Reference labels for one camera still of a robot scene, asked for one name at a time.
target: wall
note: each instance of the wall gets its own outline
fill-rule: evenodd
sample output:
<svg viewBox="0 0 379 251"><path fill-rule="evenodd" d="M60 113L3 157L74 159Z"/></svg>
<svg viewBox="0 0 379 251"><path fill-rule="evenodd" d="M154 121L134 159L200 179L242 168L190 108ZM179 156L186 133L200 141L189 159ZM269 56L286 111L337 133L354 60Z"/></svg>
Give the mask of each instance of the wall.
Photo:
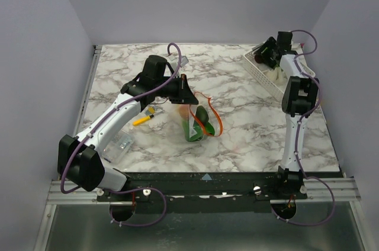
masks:
<svg viewBox="0 0 379 251"><path fill-rule="evenodd" d="M0 246L32 250L93 47L69 0L0 0Z"/></svg>
<svg viewBox="0 0 379 251"><path fill-rule="evenodd" d="M330 0L307 59L324 87L323 109L342 167L353 175L379 246L379 0Z"/></svg>
<svg viewBox="0 0 379 251"><path fill-rule="evenodd" d="M328 0L70 0L94 44L254 43L312 29Z"/></svg>

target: purple cable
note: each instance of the purple cable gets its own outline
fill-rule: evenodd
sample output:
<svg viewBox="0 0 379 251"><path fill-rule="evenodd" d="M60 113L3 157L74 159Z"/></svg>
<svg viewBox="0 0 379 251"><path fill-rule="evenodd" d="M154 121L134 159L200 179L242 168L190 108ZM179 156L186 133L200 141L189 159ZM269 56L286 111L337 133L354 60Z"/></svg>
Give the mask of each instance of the purple cable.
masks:
<svg viewBox="0 0 379 251"><path fill-rule="evenodd" d="M139 98L141 98L141 97L144 97L144 96L146 96L146 95L149 95L149 94L151 94L151 93L154 93L154 92L156 92L156 91L158 91L158 90L160 90L160 89L162 89L164 86L166 86L175 76L176 76L176 74L178 73L178 71L179 71L179 68L180 68L180 65L181 65L181 62L182 62L182 53L181 53L181 51L180 51L180 48L178 47L178 45L176 45L175 43L169 43L168 44L168 46L167 46L167 52L168 52L168 55L170 55L171 53L170 53L170 47L171 46L174 46L175 48L176 48L176 50L178 51L178 66L176 67L176 69L174 70L174 73L169 77L169 79L167 80L167 81L165 81L163 84L161 84L161 85L159 85L158 87L156 87L156 88L154 88L154 89L152 89L152 90L150 90L150 91L147 91L147 92L145 92L145 93L142 93L142 94L140 94L140 95L138 95L138 96L134 96L134 97L132 97L132 98L130 98L130 99L128 99L128 100L126 100L126 101L124 101L124 102L122 102L120 105L119 105L119 107L122 107L122 106L124 106L124 105L126 105L126 104L128 104L129 102L132 102L132 101L134 101L134 100L136 100L136 99L139 99ZM104 116L104 118L102 118L98 123L97 123L97 125L89 132L90 134L94 134L96 131L97 131L97 129L111 116L111 115L113 115L113 113L115 113L116 112L116 109L112 109L107 115L105 115ZM86 136L86 137L84 137L84 139L78 144L78 146L76 147L76 149L73 151L73 153L71 154L71 156L70 156L70 158L69 158L69 160L67 161L67 164L66 164L66 167L65 167L65 169L63 170L63 173L62 173L62 178L61 178L61 180L60 180L60 191L63 193L63 194L69 194L69 193L71 193L71 192L73 192L73 191L75 191L75 190L77 190L77 189L79 189L80 187L79 186L77 186L77 187L74 187L74 188L72 188L72 189L70 189L70 190L65 190L65 179L66 179L66 177L67 177L67 173L68 173L68 170L69 170L69 167L70 167L70 165L71 165L71 163L72 163L72 161L73 161L73 159L75 158L75 156L76 156L76 154L78 154L78 152L80 151L80 149L81 149L81 147L83 146L83 144L87 141L89 139L89 137L88 136ZM139 190L141 190L141 189L144 189L144 188L139 188L139 189L134 189L134 190L129 190L129 191L123 191L123 192L117 192L117 191L110 191L110 192L112 192L112 193L115 193L115 194L126 194L126 193L130 193L130 192L134 192L134 191L139 191ZM156 192L158 192L161 196L162 196L162 198L163 198L163 203L164 203L164 205L165 205L165 208L163 209L163 212L162 212L162 215L159 217L159 219L157 219L156 221L153 221L152 223L149 223L149 224L145 224L145 225L137 225L137 226L149 226L149 225L152 225L152 224L155 224L155 223L157 223L158 221L160 221L162 218L163 218L163 216L165 215L165 213L166 213L166 199L165 199L165 196L163 195L163 193L162 192L160 192L160 191L158 191L157 189L155 189L155 188L151 188L151 187L149 187L148 189L151 189L151 190L154 190L154 191L156 191Z"/></svg>
<svg viewBox="0 0 379 251"><path fill-rule="evenodd" d="M155 191L155 192L157 192L162 197L162 199L163 199L163 211L160 214L160 216L155 221L152 221L151 223L133 224L133 223L125 223L125 222L122 222L122 221L115 220L113 218L113 214L112 214L112 210L111 210L110 211L110 216L112 218L112 222L121 224L122 226L131 226L131 227L147 227L147 226L152 226L152 225L160 222L164 218L164 216L166 214L166 210L167 210L166 198L165 198L164 194L162 192L160 192L160 190L158 190L156 188L152 188L152 187L146 187L146 188L137 188L137 189L133 189L133 190L129 190L129 191L121 191L121 192L111 191L111 192L113 194L122 195L122 194L129 194L129 193L133 193L133 192L138 192L138 191L145 190L145 189L149 189L149 190Z"/></svg>
<svg viewBox="0 0 379 251"><path fill-rule="evenodd" d="M304 176L304 179L306 179L306 180L308 180L308 179L314 179L314 180L317 180L317 181L321 182L323 185L325 185L325 187L326 187L326 188L329 190L329 192L330 192L330 196L332 197L333 206L332 206L332 210L331 210L330 214L329 214L324 220L322 220L322 221L320 221L320 222L318 222L318 223L297 223L297 222L295 222L295 221L289 221L289 220L286 220L286 219L284 219L284 218L278 216L278 214L274 211L273 208L272 208L271 210L272 210L272 212L277 216L277 219L279 219L279 220L281 220L281 221L284 221L284 222L286 222L286 223L293 224L293 225L295 225L295 226L319 226L319 225L321 225L321 224L327 223L327 222L333 217L334 212L335 212L335 209L336 209L336 201L335 201L335 197L334 197L334 194L333 194L332 189L330 188L330 186L329 186L325 181L321 180L321 179L318 178L318 177L314 177L314 176L309 176L309 177L308 177L308 176L306 175L306 173L305 173L305 171L304 171L304 168L303 168L303 165L301 165L300 159L298 158L298 137L299 137L299 134L300 134L301 121L302 121L302 119L304 119L305 117L307 117L307 116L309 116L311 113L313 113L313 112L317 109L317 107L321 104L321 99L322 99L322 89L321 89L320 83L318 83L318 81L317 81L314 77L312 77L312 76L308 75L307 73L301 71L300 66L299 66L299 64L298 64L298 62L297 62L297 60L296 60L296 59L297 59L298 57L300 57L300 56L305 56L305 55L307 55L307 54L313 54L313 53L317 50L318 44L317 44L317 40L316 40L315 36L314 36L312 33L308 32L308 31L306 31L306 30L294 30L294 31L292 31L292 33L293 33L293 32L303 32L303 33L306 33L306 34L308 34L310 37L312 37L312 39L313 39L313 41L314 41L314 49L313 49L313 51L310 51L310 52L308 52L308 53L303 53L303 54L297 54L297 55L295 56L295 58L294 58L294 62L295 62L295 65L296 65L298 71L299 71L302 75L304 75L304 76L310 78L310 79L311 79L311 80L317 85L317 87L318 87L318 89L319 89L319 100L317 101L316 105L315 105L311 110L309 110L308 112L306 112L305 114L303 114L303 115L300 117L300 119L299 119L299 124L297 125L297 129L296 129L295 152L294 152L294 154L295 154L295 157L296 157L296 161L297 161L297 163L298 163L298 167L300 168L300 170L301 170L301 172L302 172L302 174L303 174L303 176Z"/></svg>

